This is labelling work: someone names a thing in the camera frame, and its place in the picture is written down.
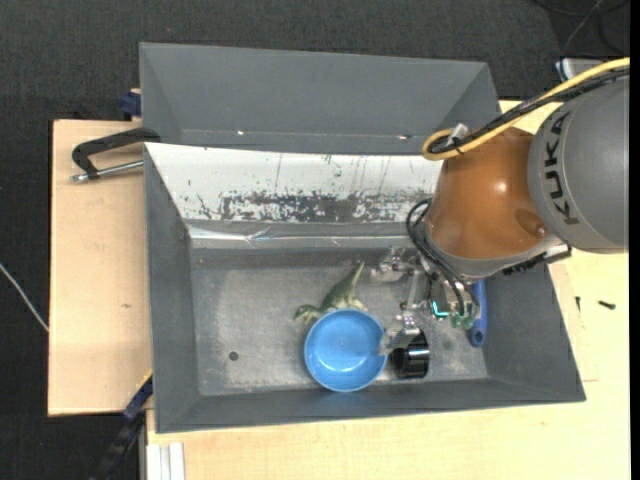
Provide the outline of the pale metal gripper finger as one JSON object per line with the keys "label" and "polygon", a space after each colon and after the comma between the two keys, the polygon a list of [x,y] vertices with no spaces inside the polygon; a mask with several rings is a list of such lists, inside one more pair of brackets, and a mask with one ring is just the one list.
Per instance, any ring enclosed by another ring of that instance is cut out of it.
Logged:
{"label": "pale metal gripper finger", "polygon": [[419,335],[420,331],[414,316],[394,316],[380,338],[378,354],[389,355],[395,349],[406,348]]}
{"label": "pale metal gripper finger", "polygon": [[390,248],[370,268],[370,280],[397,282],[403,276],[413,276],[415,269],[415,256],[411,255],[406,248]]}

